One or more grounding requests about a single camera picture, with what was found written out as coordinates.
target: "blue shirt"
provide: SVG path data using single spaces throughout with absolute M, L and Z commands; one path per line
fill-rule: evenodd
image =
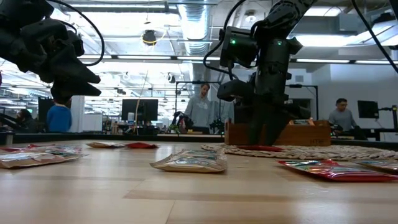
M 65 133 L 72 125 L 72 114 L 67 107 L 54 105 L 47 113 L 47 126 L 50 132 Z

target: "person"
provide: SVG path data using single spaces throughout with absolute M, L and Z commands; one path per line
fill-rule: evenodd
M 336 109 L 329 115 L 329 123 L 340 126 L 343 130 L 335 130 L 336 134 L 352 134 L 356 140 L 367 140 L 362 129 L 356 124 L 352 112 L 347 108 L 347 99 L 336 100 Z
M 65 133 L 72 125 L 72 113 L 66 106 L 70 104 L 70 98 L 54 97 L 54 106 L 47 113 L 47 126 L 49 132 Z
M 203 134 L 210 132 L 210 101 L 207 99 L 210 85 L 204 83 L 200 86 L 200 94 L 189 99 L 185 115 L 193 121 L 193 130 Z
M 25 126 L 24 133 L 37 133 L 36 121 L 27 109 L 22 109 L 17 114 L 17 120 Z

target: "man in gray shirt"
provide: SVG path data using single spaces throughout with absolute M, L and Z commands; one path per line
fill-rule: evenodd
M 185 115 L 191 118 L 193 126 L 198 128 L 207 128 L 207 132 L 211 123 L 210 101 L 207 99 L 209 89 L 209 84 L 202 84 L 200 94 L 189 100 L 188 106 L 185 110 Z
M 341 126 L 343 131 L 357 127 L 352 112 L 347 109 L 346 99 L 340 98 L 336 101 L 336 109 L 330 113 L 329 122 Z

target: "gray shirt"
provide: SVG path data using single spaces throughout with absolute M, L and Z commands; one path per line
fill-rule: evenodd
M 329 115 L 329 122 L 340 125 L 343 128 L 343 131 L 349 131 L 356 126 L 353 114 L 349 109 L 345 109 L 343 112 L 335 109 Z
M 200 96 L 190 98 L 185 115 L 191 118 L 195 127 L 208 128 L 211 123 L 210 101 L 207 98 L 202 99 Z

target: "computer monitor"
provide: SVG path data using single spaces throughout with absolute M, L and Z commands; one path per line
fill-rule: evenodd
M 379 119 L 379 105 L 376 101 L 358 100 L 359 118 Z
M 47 113 L 49 109 L 54 106 L 53 99 L 39 99 L 39 109 L 37 112 L 37 118 L 40 122 L 46 123 L 47 122 Z
M 392 10 L 394 11 L 394 14 L 396 15 L 396 18 L 398 19 L 398 1 L 390 0 L 390 5 Z
M 122 101 L 122 120 L 127 121 L 129 113 L 136 113 L 138 100 L 126 99 Z M 137 120 L 157 121 L 158 100 L 139 100 Z

